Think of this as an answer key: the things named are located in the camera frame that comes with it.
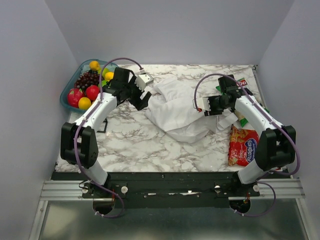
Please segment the white shirt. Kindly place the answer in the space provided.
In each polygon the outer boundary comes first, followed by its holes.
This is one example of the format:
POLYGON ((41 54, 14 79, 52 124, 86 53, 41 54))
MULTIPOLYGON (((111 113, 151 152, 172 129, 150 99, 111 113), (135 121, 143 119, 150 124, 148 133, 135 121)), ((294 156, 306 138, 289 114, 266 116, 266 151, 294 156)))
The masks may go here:
POLYGON ((160 81, 153 89, 157 95, 150 97, 145 116, 178 142, 195 143, 208 132, 218 133, 238 120, 228 109, 212 116, 196 111, 194 90, 175 76, 160 81))

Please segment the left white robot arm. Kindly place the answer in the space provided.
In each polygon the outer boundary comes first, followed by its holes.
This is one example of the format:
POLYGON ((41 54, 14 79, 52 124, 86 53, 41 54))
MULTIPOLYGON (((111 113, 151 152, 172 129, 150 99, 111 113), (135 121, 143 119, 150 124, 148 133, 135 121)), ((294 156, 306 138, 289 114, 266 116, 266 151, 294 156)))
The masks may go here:
POLYGON ((75 122, 66 122, 61 128, 60 157, 71 165, 77 165, 89 180, 95 182, 93 191, 101 198, 107 197, 111 185, 106 182, 108 173, 98 162, 96 133, 108 114, 128 101, 138 111, 148 106, 151 93, 145 92, 153 78, 142 71, 117 67, 113 79, 102 87, 93 105, 75 122))

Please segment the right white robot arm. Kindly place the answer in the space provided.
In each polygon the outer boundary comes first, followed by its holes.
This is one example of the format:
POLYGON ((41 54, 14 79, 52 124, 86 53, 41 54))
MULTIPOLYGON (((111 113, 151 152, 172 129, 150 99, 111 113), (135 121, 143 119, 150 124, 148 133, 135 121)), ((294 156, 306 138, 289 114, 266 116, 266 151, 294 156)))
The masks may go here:
POLYGON ((203 97, 198 100, 199 110, 205 116, 222 114, 225 109, 240 112, 259 136, 254 159, 235 174, 230 183, 230 191, 241 196, 248 185, 263 177, 275 168, 299 161, 296 147, 296 130, 275 120, 254 98, 253 94, 242 87, 232 75, 217 74, 221 95, 203 97))

